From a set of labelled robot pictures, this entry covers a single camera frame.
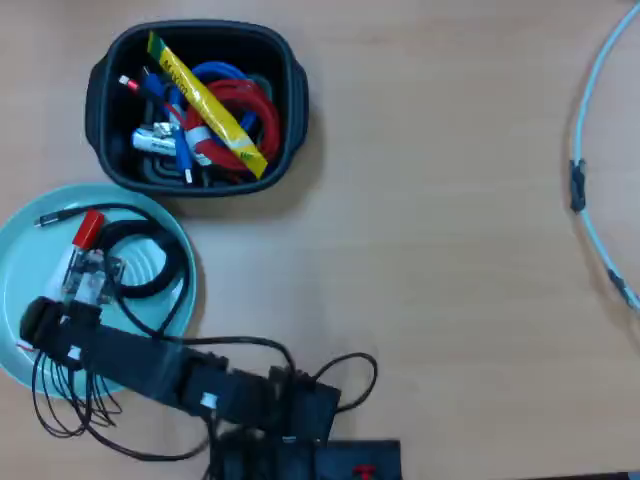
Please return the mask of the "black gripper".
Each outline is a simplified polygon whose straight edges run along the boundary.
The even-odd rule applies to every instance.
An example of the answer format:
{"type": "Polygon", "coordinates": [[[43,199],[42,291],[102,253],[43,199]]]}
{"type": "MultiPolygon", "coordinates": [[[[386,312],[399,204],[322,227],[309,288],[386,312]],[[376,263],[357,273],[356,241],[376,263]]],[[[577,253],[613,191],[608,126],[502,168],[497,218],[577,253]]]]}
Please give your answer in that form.
{"type": "Polygon", "coordinates": [[[90,334],[100,325],[102,308],[80,301],[109,304],[121,284],[126,263],[119,257],[67,248],[51,277],[50,298],[39,296],[22,315],[19,335],[23,344],[62,366],[81,366],[90,334]],[[71,299],[65,304],[61,301],[71,299]]]}

